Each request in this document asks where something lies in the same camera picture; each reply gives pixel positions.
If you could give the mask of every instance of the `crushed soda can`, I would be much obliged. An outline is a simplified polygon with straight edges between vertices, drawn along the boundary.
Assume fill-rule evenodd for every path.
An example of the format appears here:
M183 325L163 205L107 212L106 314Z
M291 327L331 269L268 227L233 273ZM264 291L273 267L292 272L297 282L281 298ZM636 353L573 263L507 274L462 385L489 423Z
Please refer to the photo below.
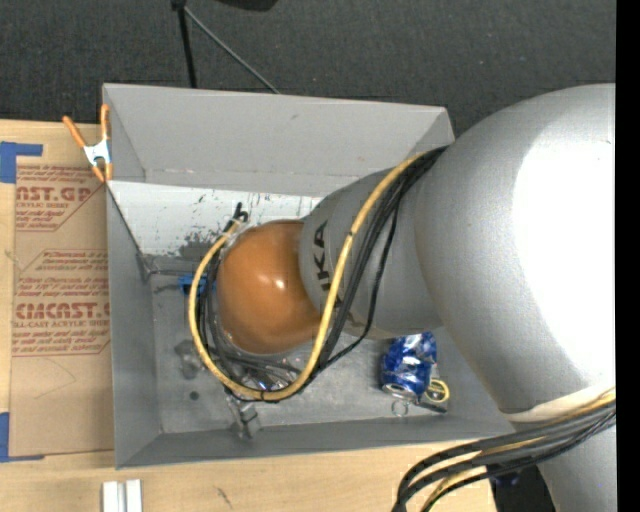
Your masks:
M395 338L382 357L382 390L404 402L444 412L449 390L437 379L436 363L436 340L431 332Z

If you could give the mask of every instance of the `metal clamp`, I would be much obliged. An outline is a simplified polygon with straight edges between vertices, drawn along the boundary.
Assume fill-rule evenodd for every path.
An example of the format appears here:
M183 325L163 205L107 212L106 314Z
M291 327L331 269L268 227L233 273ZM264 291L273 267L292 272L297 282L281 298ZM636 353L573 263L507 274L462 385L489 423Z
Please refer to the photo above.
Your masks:
M111 162L110 152L110 136L109 136L109 105L106 103L100 108L100 134L102 140L93 146L87 145L84 137L78 130L73 120L64 116L62 118L64 125L69 128L73 140L84 150L84 153L91 164L91 169L100 182L111 180L113 177L113 163ZM99 167L100 161L104 162L104 170Z

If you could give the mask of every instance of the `gray box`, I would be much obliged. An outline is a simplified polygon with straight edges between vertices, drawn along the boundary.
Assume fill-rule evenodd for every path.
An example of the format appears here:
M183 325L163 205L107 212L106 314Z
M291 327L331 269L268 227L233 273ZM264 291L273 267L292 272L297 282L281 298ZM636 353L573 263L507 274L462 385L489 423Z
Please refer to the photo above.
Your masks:
M510 430L445 329L438 341L449 412L404 417L378 389L386 346L368 342L304 393L257 404L253 439L234 431L221 384L181 371L190 340L177 274L244 201L254 221L301 217L333 190L450 144L443 108L106 84L114 180L109 280L116 465L381 447ZM342 343L348 343L343 336ZM293 357L305 357L305 349Z

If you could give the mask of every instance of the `black cable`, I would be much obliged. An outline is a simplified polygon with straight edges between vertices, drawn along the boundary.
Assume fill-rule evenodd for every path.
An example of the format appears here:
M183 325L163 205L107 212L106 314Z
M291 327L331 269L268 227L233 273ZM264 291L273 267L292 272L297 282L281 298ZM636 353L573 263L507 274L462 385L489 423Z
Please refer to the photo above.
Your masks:
M275 88L274 85L271 84L265 77L263 77L258 71L256 71L253 67L251 67L242 57L240 57L236 52L234 52L229 45L227 45L222 39L220 39L217 35L215 35L207 26L198 19L198 17L191 12L188 7L184 7L184 13L191 18L196 26L202 30L211 40L213 40L220 48L222 48L225 52L227 52L238 64L244 67L249 73L251 73L254 77L256 77L260 82L262 82L267 88L271 90L274 94L280 94L280 91Z
M336 362L338 359L343 357L352 351L364 337L368 334L369 329L373 323L373 317L375 315L375 307L377 302L377 295L379 291L379 287L382 281L382 276L384 274L384 268L386 265L386 261L391 249L391 244L393 241L393 237L396 230L398 212L400 208L400 204L406 193L411 189L411 187L431 168L433 163L437 160L440 154L444 151L445 148L438 148L433 150L426 155L421 156L416 162L413 162L405 171L389 186L389 188L383 193L382 197L379 199L379 205L376 210L371 215L371 219L369 221L369 226L366 230L364 230L363 242L356 256L356 262L354 264L354 270L351 274L351 278L349 283L345 289L344 298L338 306L338 312L336 314L336 318L334 320L331 332L329 336L325 340L323 344L323 349L321 355L318 359L318 362L315 365L309 379L305 382L305 384L297 391L297 393L302 392L306 386L308 386L315 377L322 371L324 371L329 365ZM241 205L236 207L236 212L234 213L234 218L240 218L244 212L241 212ZM387 240L385 242L385 246L382 250L382 254L380 257L380 262L378 264L378 269L376 271L376 276L374 279L374 284L372 287L372 293L369 300L369 311L367 315L367 322L363 333L359 337L356 342L352 343L342 351L340 351L335 356L331 357L332 352L335 349L335 346L339 340L340 334L342 333L342 329L348 319L349 309L353 300L355 299L355 295L357 292L357 288L360 284L362 276L364 274L364 270L366 269L369 259L371 256L371 252L378 242L379 236L384 229L384 226L389 222L389 218L391 217L391 225L389 228L389 232L387 234ZM208 268L207 274L207 282L212 283L215 279L215 275L217 272L217 268L215 265L211 265ZM207 295L211 293L209 290L209 286L207 285ZM210 309L211 318L214 317L213 311ZM215 326L211 326L212 336L215 337ZM245 399L242 397L236 397L239 400L253 402L260 400L252 400Z
M192 89L197 89L198 81L196 78L196 68L193 63L193 53L191 52L189 29L187 28L187 18L185 16L186 3L186 0L171 0L171 8L178 14L180 35L182 36L182 46L184 48L184 56L187 61L187 71L189 73L189 85Z
M236 205L231 219L225 225L222 231L228 231L236 221L246 222L248 219L249 214L242 209L242 203L239 202ZM292 365L271 360L262 360L260 358L247 355L241 356L233 354L232 352L225 349L223 343L219 342L215 324L212 321L209 322L207 319L207 315L209 315L211 319L215 318L212 300L212 284L215 281L215 276L217 274L219 265L220 255L216 254L207 267L204 292L198 296L196 309L196 322L198 325L198 330L200 332L200 337L202 338L203 344L206 346L209 354L218 358L220 367L228 376L236 381L241 380L242 375L239 375L236 372L236 366L234 365L234 363L236 365L242 366L244 369L251 368L253 370L262 371L277 379L281 379L282 376L275 374L273 370L281 370L299 374L300 370ZM207 334L207 331L211 335L212 343L209 343L209 335Z
M362 279L362 275L364 274L364 270L368 264L371 251L377 243L380 232L382 231L383 226L388 221L389 215L391 215L391 213L395 209L399 208L400 201L402 200L404 195L433 166L433 164L443 151L444 148L439 148L420 157L418 160L416 160L416 162L412 163L405 170L405 172L395 180L394 183L390 185L389 189L387 189L387 191L380 198L380 206L373 213L369 228L365 232L364 242L356 257L356 262L353 266L351 279L349 280L349 284L345 289L344 298L339 307L339 311L336 314L331 332L327 340L325 341L323 351L320 358L318 359L316 368L318 368L321 364L326 365L331 352L333 352L333 350L335 349L340 334L342 333L342 329L344 328L344 325L346 324L346 321L348 319L349 309L351 307L351 304L353 303L353 300L355 299L357 288L360 284L360 280Z
M596 435L597 433L611 427L615 423L615 400L613 400L609 404L605 404L604 406L599 407L596 412L598 412L601 416L598 420L594 420L590 426L584 427L582 430L579 430L579 432L565 434L565 442L561 443L557 448L545 449L544 446L541 446L538 451L542 453L533 456L526 454L527 447L524 447L524 449L514 449L511 451L512 460L510 461L510 463L490 465L492 466L491 469L489 469L488 467L486 474L482 476L484 478L488 478L491 476L500 476L502 474L507 474L524 469L528 466L541 464L543 462L546 462L547 460L550 460L567 452L578 444L586 441L593 435ZM482 456L482 454L480 454L480 456L474 457L470 460L453 464L438 471L434 471L433 473L430 473L429 475L415 481L413 484L411 484L409 487L406 487L402 491L399 489L393 512L404 512L406 510L406 503L424 487L431 485L432 483L437 482L442 478L450 477L454 474L468 471L470 469L475 469L477 467L487 466L487 464L489 464L491 460L490 457L491 455Z
M554 423L551 425L544 425L542 427L536 427L521 432L514 432L511 434L505 434L502 436L491 437L488 439L481 439L479 441L472 441L459 446L454 446L448 450L438 452L426 459L415 464L409 471L405 473L400 484L398 486L398 494L402 494L411 484L412 480L419 474L435 464L442 463L452 458L461 457L474 452L486 451L499 446L511 445L521 443L534 439L536 437L546 437L548 439L555 439L572 430L585 427L592 422L596 421L601 415L611 410L615 410L616 401L613 400L602 408L588 411L580 416L576 416L564 422Z
M603 425L603 427L597 431L594 431L589 437L592 437L593 435L601 432L602 430L605 430L606 428L609 428L611 425ZM456 489L459 489L461 487L464 487L466 485L469 485L471 483L474 482L478 482L480 480L485 480L487 478L492 478L492 477L498 477L498 476L502 476L505 474L509 474L509 473L513 473L515 471L520 471L522 469L525 469L527 467L533 466L533 465L538 465L541 464L543 462L546 462L547 460L550 460L552 458L555 458L559 455L561 455L562 453L565 453L567 451L569 451L570 449L574 448L575 446L577 446L576 444L572 443L569 446L565 446L562 448L561 451L557 451L554 452L553 454L546 454L544 457L540 457L539 459L535 460L535 461L530 461L530 462L521 462L518 465L512 465L512 466L508 466L508 467L494 467L494 468L489 468L487 467L487 472L481 475L475 475L475 476L471 476L468 477L460 482L457 482L456 484L448 487L442 494L440 494L440 496L437 497L437 499L431 503L428 507L423 508L421 512L430 512L431 509L433 508L433 506L437 503L438 500L440 500L441 498L443 498L444 496L446 496L447 494L449 494L452 491L455 491Z

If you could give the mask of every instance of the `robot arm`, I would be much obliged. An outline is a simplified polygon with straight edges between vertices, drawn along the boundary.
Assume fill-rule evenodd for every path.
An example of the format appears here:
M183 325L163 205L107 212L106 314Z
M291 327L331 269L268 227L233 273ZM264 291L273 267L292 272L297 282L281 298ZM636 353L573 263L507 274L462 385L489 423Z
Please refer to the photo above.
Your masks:
M345 330L362 331L372 287L377 304L369 338L444 325L516 430L562 416L615 386L614 96L614 86L596 85L522 102L431 158L430 169L404 190L377 242L368 246L364 236L354 237L354 254L367 250L370 257ZM256 302L275 304L274 313L256 309L255 315L225 319L221 310L232 343L236 331L238 346L247 349L242 333L260 327L265 315L277 324L276 336L254 336L252 352L281 351L271 340L293 331L288 347L315 335L318 315L308 304L322 310L342 241L384 175L335 192L304 225L287 226L284 245L293 252L267 261L274 271L297 253L295 271L289 265L277 272L283 283L297 283L291 287L305 295L304 311L291 313L286 294L261 299L254 293ZM281 251L283 244L277 247ZM240 261L240 268L259 267ZM232 270L223 261L221 301L239 286L259 288L259 271L256 277ZM345 282L350 272L347 266ZM294 302L300 304L300 297ZM290 318L276 319L282 311ZM541 465L559 512L617 509L615 442L615 429L609 429Z

